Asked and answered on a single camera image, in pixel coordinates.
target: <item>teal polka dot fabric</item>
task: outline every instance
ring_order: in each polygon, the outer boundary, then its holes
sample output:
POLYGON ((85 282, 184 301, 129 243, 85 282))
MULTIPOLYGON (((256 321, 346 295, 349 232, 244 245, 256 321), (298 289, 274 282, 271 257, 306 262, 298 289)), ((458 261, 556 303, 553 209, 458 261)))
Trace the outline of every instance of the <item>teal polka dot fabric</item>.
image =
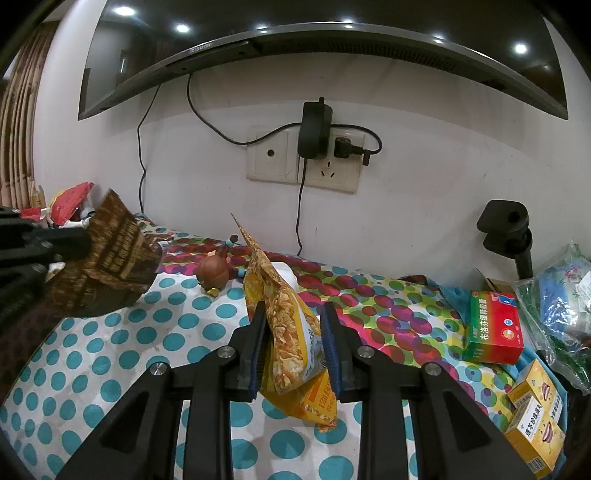
MULTIPOLYGON (((240 279, 218 298, 194 277, 163 272, 130 308, 92 319, 67 318, 23 369, 0 408, 0 428, 38 480, 53 480, 90 432, 152 363, 199 362, 248 324, 240 279)), ((184 402, 174 477, 183 478, 189 422, 184 402)), ((407 426, 410 411, 404 405, 407 426)), ((338 406, 337 428, 286 417, 259 395, 232 403, 232 462, 237 480, 351 480, 357 477, 361 405, 338 406)), ((416 479, 412 430, 410 480, 416 479)))

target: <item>polka dot sheet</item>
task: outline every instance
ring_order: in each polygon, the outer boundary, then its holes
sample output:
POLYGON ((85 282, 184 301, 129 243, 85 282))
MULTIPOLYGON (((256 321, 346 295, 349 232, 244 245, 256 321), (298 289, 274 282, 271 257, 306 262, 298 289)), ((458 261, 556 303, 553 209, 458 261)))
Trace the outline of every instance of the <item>polka dot sheet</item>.
MULTIPOLYGON (((52 479, 148 366, 198 362, 246 324, 239 281, 213 299, 194 278, 162 273, 133 307, 62 320, 23 369, 0 410, 0 426, 35 477, 52 479)), ((188 406, 178 436, 178 480, 188 406)), ((356 478, 360 404, 339 405, 338 426, 328 433, 286 417, 261 395, 252 404, 232 403, 230 419, 236 479, 356 478)))
MULTIPOLYGON (((171 233, 147 221, 145 232, 171 233)), ((37 479, 55 478, 64 463, 121 395, 156 361, 173 367, 198 362, 248 324, 240 279, 217 299, 200 291, 196 262, 217 241, 176 233, 150 291, 133 307, 94 319, 64 319, 52 332, 0 408, 0 428, 37 479)), ((250 251, 230 250, 233 267, 250 251)), ((499 427, 511 417, 505 392, 512 380, 500 368, 461 360, 463 325, 436 289, 378 275, 268 253, 295 272, 300 296, 313 312, 330 300, 342 323, 393 361, 419 367, 437 361, 499 427)), ((175 479, 183 478, 189 402, 183 405, 175 479)), ((417 478, 410 409, 403 403, 409 478, 417 478)), ((236 479, 350 480, 357 476, 360 404, 339 404, 339 422, 321 434, 286 417, 261 395, 232 403, 232 462, 236 479)))

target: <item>screw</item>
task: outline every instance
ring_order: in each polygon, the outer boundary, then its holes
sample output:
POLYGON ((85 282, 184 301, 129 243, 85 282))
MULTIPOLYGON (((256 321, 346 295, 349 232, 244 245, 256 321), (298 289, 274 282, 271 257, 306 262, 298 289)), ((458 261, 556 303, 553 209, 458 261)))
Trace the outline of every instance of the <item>screw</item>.
POLYGON ((217 355, 221 358, 232 358, 236 351, 233 347, 226 345, 217 350, 217 355))
POLYGON ((374 349, 367 345, 360 346, 357 349, 357 355, 359 355, 361 358, 372 358, 374 353, 374 349))
POLYGON ((33 263, 33 265, 31 265, 31 268, 35 270, 37 273, 45 273, 45 267, 40 263, 33 263))
POLYGON ((150 365, 150 373, 152 375, 162 375, 164 372, 166 372, 167 368, 168 368, 168 365, 165 364, 164 362, 156 362, 156 363, 150 365))
POLYGON ((425 372, 427 372, 427 375, 436 377, 441 373, 441 367, 437 364, 427 364, 425 365, 425 372))

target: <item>red package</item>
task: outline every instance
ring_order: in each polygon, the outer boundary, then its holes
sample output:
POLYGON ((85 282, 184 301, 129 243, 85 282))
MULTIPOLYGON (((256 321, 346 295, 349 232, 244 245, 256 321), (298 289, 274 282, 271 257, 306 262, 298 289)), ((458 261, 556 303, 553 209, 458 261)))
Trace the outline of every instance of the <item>red package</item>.
POLYGON ((522 351, 523 334, 515 296, 473 290, 463 359, 515 365, 522 351))
POLYGON ((86 181, 62 193, 56 198, 53 205, 51 205, 51 220, 58 225, 64 225, 72 218, 76 208, 86 198, 86 195, 88 195, 88 192, 94 185, 91 181, 86 181))
POLYGON ((31 220, 35 220, 38 222, 41 220, 41 207, 37 208, 25 208, 21 210, 21 218, 30 218, 31 220))

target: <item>yellow medicine box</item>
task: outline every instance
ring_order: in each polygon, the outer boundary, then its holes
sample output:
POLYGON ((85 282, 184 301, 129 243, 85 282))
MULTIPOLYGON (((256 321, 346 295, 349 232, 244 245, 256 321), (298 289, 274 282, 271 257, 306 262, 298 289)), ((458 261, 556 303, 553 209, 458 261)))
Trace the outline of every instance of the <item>yellow medicine box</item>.
POLYGON ((537 359, 519 373, 513 388, 507 394, 517 409, 529 401, 532 395, 542 404, 550 418, 558 421, 562 412, 562 399, 537 359))
POLYGON ((540 479, 554 470, 564 443, 564 433, 531 396, 515 413, 505 438, 540 479))

